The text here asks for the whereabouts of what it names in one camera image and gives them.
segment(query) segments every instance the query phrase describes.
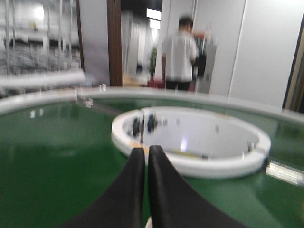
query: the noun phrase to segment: man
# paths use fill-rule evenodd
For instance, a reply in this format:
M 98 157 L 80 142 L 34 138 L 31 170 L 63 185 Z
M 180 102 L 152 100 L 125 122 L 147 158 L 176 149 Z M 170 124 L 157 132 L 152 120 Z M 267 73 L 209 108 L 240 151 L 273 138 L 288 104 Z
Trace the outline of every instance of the man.
M 192 63 L 198 56 L 192 36 L 193 21 L 189 17 L 179 20 L 179 31 L 165 40 L 162 50 L 162 78 L 167 89 L 187 91 L 192 81 Z

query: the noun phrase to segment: white wall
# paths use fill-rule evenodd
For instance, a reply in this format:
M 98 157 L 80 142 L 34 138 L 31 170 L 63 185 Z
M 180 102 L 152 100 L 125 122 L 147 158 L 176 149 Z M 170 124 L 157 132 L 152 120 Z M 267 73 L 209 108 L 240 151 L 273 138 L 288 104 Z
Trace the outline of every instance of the white wall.
M 230 96 L 281 107 L 303 0 L 247 0 Z
M 302 21 L 304 0 L 198 0 L 193 30 L 211 23 L 217 53 L 210 93 L 282 107 Z M 193 1 L 163 0 L 161 48 Z
M 245 0 L 198 1 L 193 30 L 211 33 L 217 45 L 210 93 L 227 96 L 238 46 Z
M 79 0 L 85 72 L 109 85 L 106 0 Z

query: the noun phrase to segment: green table surface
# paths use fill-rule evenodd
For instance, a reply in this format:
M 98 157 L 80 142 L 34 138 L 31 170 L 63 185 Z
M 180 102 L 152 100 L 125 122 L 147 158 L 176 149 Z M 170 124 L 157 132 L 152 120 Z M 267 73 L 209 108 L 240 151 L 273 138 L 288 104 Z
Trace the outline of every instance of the green table surface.
M 122 112 L 185 106 L 228 114 L 269 134 L 270 159 L 304 170 L 302 123 L 173 100 L 103 98 L 94 103 Z M 100 196 L 127 161 L 111 141 L 113 119 L 73 102 L 0 116 L 0 227 L 56 227 Z M 185 180 L 214 206 L 251 228 L 304 227 L 304 188 L 268 176 L 264 169 L 236 179 Z M 146 184 L 142 227 L 149 216 Z

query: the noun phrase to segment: gray machine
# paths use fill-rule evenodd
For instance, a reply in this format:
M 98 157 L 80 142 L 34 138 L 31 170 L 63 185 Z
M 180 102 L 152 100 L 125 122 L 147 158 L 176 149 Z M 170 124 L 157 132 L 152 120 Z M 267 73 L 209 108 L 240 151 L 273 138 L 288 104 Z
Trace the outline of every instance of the gray machine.
M 204 54 L 206 55 L 206 66 L 204 76 L 196 78 L 195 92 L 208 94 L 210 91 L 217 46 L 215 46 L 213 42 L 204 42 L 202 48 L 204 50 Z

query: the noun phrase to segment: doorway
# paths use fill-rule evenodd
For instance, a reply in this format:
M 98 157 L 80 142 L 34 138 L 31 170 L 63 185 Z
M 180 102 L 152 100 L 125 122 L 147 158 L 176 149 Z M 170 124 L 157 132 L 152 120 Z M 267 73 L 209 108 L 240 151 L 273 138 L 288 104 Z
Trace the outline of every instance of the doorway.
M 154 74 L 161 18 L 147 13 L 161 10 L 162 0 L 121 0 L 123 86 L 146 87 Z

